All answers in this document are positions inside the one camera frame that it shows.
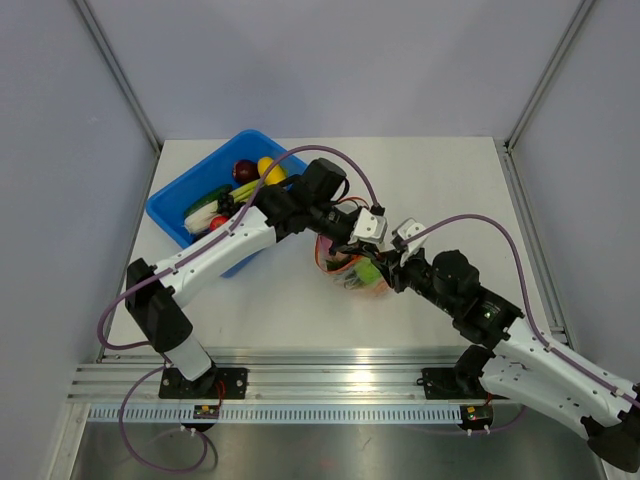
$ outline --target blue plastic container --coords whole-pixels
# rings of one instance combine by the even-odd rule
[[[193,243],[193,236],[184,228],[184,212],[199,198],[224,184],[239,187],[231,175],[233,165],[242,159],[257,162],[262,157],[275,159],[286,152],[276,142],[257,130],[244,130],[196,166],[183,173],[147,201],[149,216],[173,238],[186,248]],[[288,175],[301,174],[307,165],[291,156],[280,164]],[[222,276],[235,275],[252,257],[246,258]]]

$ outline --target cable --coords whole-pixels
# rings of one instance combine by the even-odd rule
[[[271,165],[269,165],[269,168],[267,168],[267,170],[264,172],[264,174],[260,177],[260,180],[258,181],[258,184],[256,185],[255,190],[253,191],[253,193],[249,197],[249,200],[247,200],[245,205],[238,212],[237,217],[235,219],[232,219],[233,221],[228,222],[229,223],[229,227],[227,229],[222,230],[218,236],[216,236],[214,239],[212,239],[211,241],[209,241],[208,243],[206,243],[205,245],[200,247],[198,250],[196,250],[195,252],[191,253],[190,255],[187,255],[185,258],[183,258],[182,260],[177,262],[175,264],[175,268],[183,267],[184,265],[189,263],[191,260],[199,257],[200,255],[202,255],[203,253],[208,251],[210,248],[212,248],[215,245],[217,245],[218,243],[220,243],[220,241],[222,241],[224,238],[228,237],[229,235],[233,235],[232,232],[242,222],[242,219],[245,217],[245,215],[247,214],[247,211],[249,210],[249,208],[253,204],[253,202],[254,202],[254,200],[256,198],[256,195],[258,194],[258,191],[260,190],[262,185],[264,185],[265,179],[267,178],[269,173],[271,173],[271,170],[273,170],[276,167],[276,165],[279,165],[280,162],[282,162],[285,158],[290,157],[291,155],[295,155],[296,153],[307,152],[307,151],[327,152],[327,153],[331,153],[331,154],[341,158],[342,160],[344,160],[346,163],[348,163],[356,171],[356,173],[358,175],[360,175],[360,178],[362,178],[362,181],[364,182],[367,190],[369,191],[369,195],[371,196],[371,200],[372,200],[373,204],[376,205],[376,206],[379,205],[378,198],[376,197],[376,194],[375,194],[375,192],[373,190],[373,186],[371,185],[371,182],[369,181],[369,179],[367,178],[365,173],[362,171],[362,169],[356,164],[356,162],[354,162],[347,155],[345,155],[344,153],[342,153],[339,150],[336,150],[335,148],[325,147],[325,146],[322,146],[322,145],[304,145],[304,146],[301,146],[301,147],[296,147],[296,148],[293,148],[291,150],[288,150],[288,151],[284,152],[277,159],[275,159],[271,163]],[[109,343],[109,341],[105,337],[104,327],[105,327],[105,324],[107,322],[107,318],[109,318],[109,315],[111,314],[111,312],[113,312],[113,310],[118,306],[118,304],[120,302],[122,302],[129,295],[132,295],[133,293],[137,292],[141,288],[146,287],[147,285],[149,285],[150,283],[155,282],[156,280],[160,280],[160,279],[166,277],[167,275],[169,275],[172,272],[173,272],[172,268],[167,268],[167,269],[163,270],[162,272],[156,273],[152,277],[149,277],[146,280],[143,280],[142,282],[137,283],[133,287],[129,288],[128,290],[126,290],[124,292],[122,292],[120,295],[118,295],[116,298],[114,298],[111,301],[111,303],[109,303],[109,305],[107,305],[107,308],[105,308],[104,312],[102,312],[102,315],[100,315],[100,319],[98,320],[98,326],[97,326],[98,340],[100,341],[100,344],[103,347],[108,348],[110,350],[120,350],[121,351],[121,350],[128,350],[130,348],[136,348],[136,347],[142,347],[142,346],[149,345],[148,341],[129,343],[129,344],[126,344],[126,345],[114,345],[112,343]]]
[[[127,432],[124,429],[124,411],[125,411],[125,408],[127,406],[127,402],[131,398],[131,395],[133,395],[133,392],[147,378],[151,377],[152,375],[155,375],[156,373],[162,372],[165,368],[166,367],[164,365],[162,365],[161,367],[155,368],[155,369],[151,370],[149,373],[144,374],[140,378],[140,380],[138,380],[136,383],[133,384],[131,389],[124,396],[124,400],[122,401],[122,405],[120,405],[120,411],[118,412],[118,428],[120,430],[120,437],[122,438],[122,442],[124,443],[124,446],[127,449],[127,451],[129,452],[129,454],[135,460],[137,460],[139,463],[144,465],[145,467],[149,467],[149,468],[151,468],[153,470],[156,470],[156,471],[162,472],[162,473],[170,473],[170,474],[191,473],[191,472],[194,472],[195,470],[197,470],[200,467],[200,465],[202,465],[202,463],[204,462],[205,458],[207,457],[209,439],[205,434],[203,434],[201,432],[198,432],[197,430],[192,430],[191,431],[191,433],[194,433],[194,434],[198,435],[200,440],[202,440],[202,445],[203,445],[202,455],[200,456],[198,461],[196,461],[196,463],[194,463],[193,465],[191,465],[190,467],[187,467],[187,468],[166,468],[166,467],[161,467],[160,465],[156,465],[155,463],[151,463],[148,460],[142,458],[140,455],[138,455],[138,452],[135,451],[135,449],[133,448],[133,446],[129,442],[129,438],[127,438]]]
[[[489,435],[492,433],[500,433],[500,432],[505,432],[507,430],[512,429],[513,427],[515,427],[516,425],[518,425],[522,419],[525,416],[525,413],[527,412],[527,407],[525,407],[524,405],[522,406],[522,409],[520,409],[520,411],[518,412],[518,414],[513,417],[511,420],[509,420],[507,423],[505,423],[504,425],[501,425],[499,427],[496,428],[491,428],[489,429],[489,431],[487,430],[473,430],[471,432],[471,436],[472,437],[479,437],[482,435]],[[422,432],[422,433],[431,433],[434,435],[451,435],[451,436],[469,436],[469,434],[467,432],[465,432],[464,430],[431,430],[428,428],[420,428],[420,427],[415,427],[413,425],[404,425],[403,428],[406,428],[407,430],[415,430],[416,432]]]
[[[431,232],[433,232],[435,230],[438,230],[441,227],[444,227],[445,225],[449,225],[450,223],[457,222],[459,220],[480,220],[482,222],[485,222],[485,223],[488,223],[488,224],[494,226],[495,228],[497,228],[500,231],[502,236],[507,240],[507,243],[509,243],[509,247],[511,248],[511,253],[513,254],[513,258],[514,258],[514,260],[516,262],[516,270],[518,271],[518,280],[520,281],[520,290],[522,291],[522,298],[523,298],[523,301],[524,301],[524,309],[525,309],[525,311],[527,313],[527,321],[528,321],[529,326],[531,327],[531,330],[533,331],[533,334],[535,335],[535,337],[540,341],[540,343],[545,348],[547,348],[550,352],[552,352],[554,355],[556,355],[560,359],[564,360],[565,363],[568,363],[573,368],[578,370],[580,373],[582,373],[583,375],[586,375],[588,378],[590,378],[591,380],[596,382],[598,385],[606,388],[611,393],[613,393],[614,395],[618,396],[618,387],[616,387],[615,385],[613,385],[613,384],[607,382],[606,380],[600,378],[598,375],[594,374],[589,369],[583,367],[582,365],[580,365],[578,362],[576,362],[575,360],[573,360],[572,358],[570,358],[569,356],[567,356],[563,352],[560,352],[557,349],[553,348],[553,346],[550,346],[550,342],[544,337],[544,333],[540,331],[540,329],[538,328],[538,325],[536,325],[536,322],[535,322],[535,320],[533,318],[533,311],[532,311],[532,308],[531,308],[531,302],[529,301],[529,292],[527,290],[527,282],[525,280],[524,269],[522,268],[522,261],[520,260],[520,254],[518,253],[518,248],[516,247],[516,244],[513,241],[513,238],[511,237],[511,235],[509,234],[507,229],[504,228],[500,223],[496,222],[492,218],[486,217],[484,215],[478,215],[478,214],[475,214],[475,213],[465,213],[465,214],[462,214],[462,215],[455,215],[453,217],[446,218],[446,219],[444,219],[444,220],[442,220],[442,221],[440,221],[440,222],[438,222],[438,223],[436,223],[434,225],[431,225],[430,227],[427,227],[424,231],[418,233],[414,237],[411,237],[411,238],[409,238],[407,240],[404,240],[402,242],[402,245],[408,245],[409,243],[414,242],[414,241],[418,240],[419,238],[422,238],[425,235],[428,235],[429,233],[431,233]],[[628,393],[623,393],[621,395],[621,398],[624,398],[626,401],[631,403],[633,406],[635,406],[637,408],[640,408],[640,402],[637,401],[635,398],[633,398]]]

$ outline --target robotic arm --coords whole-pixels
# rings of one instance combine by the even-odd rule
[[[156,270],[173,270],[130,295],[126,307],[192,392],[210,390],[217,367],[193,336],[182,308],[204,284],[241,260],[308,228],[332,240],[332,250],[370,258],[396,292],[411,288],[453,318],[453,327],[473,343],[454,367],[464,392],[486,391],[527,405],[587,439],[612,465],[639,469],[639,385],[545,337],[520,309],[483,287],[478,270],[459,251],[442,252],[429,264],[422,248],[426,229],[415,220],[392,233],[393,249],[381,251],[384,209],[341,210],[331,199],[345,181],[335,164],[315,160],[286,184],[261,188],[246,214],[230,220],[239,224],[220,235],[213,248],[205,237],[155,266],[142,259],[129,266],[127,288]],[[191,260],[183,266],[185,259]]]

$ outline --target white table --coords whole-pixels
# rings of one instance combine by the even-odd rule
[[[548,330],[531,265],[491,138],[280,139],[286,148],[310,143],[335,147],[367,173],[390,230],[409,216],[425,225],[460,213],[479,213],[502,223],[523,258],[535,319]],[[205,158],[224,140],[170,140],[164,145],[151,194]],[[311,161],[321,154],[299,155]],[[366,196],[357,175],[352,194]],[[514,261],[499,232],[467,220],[432,234],[427,258],[459,248],[479,268],[482,283],[522,307]],[[232,279],[213,282],[185,308],[205,347],[303,349],[463,346],[451,319],[407,291],[371,299],[332,284],[313,260],[314,234],[305,232],[263,251]],[[132,260],[149,264],[179,251],[146,214]],[[109,340],[144,337],[124,306],[115,314]]]

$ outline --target metal floor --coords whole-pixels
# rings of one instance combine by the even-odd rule
[[[516,413],[496,406],[496,425]],[[145,444],[167,424],[129,424],[139,453],[170,468],[187,467],[201,444],[188,434]],[[578,436],[535,412],[512,430],[488,437],[443,435],[453,426],[236,425],[207,432],[217,450],[204,467],[183,478],[216,480],[529,480],[604,479],[600,462]],[[74,480],[176,478],[127,456],[115,423],[88,423]]]

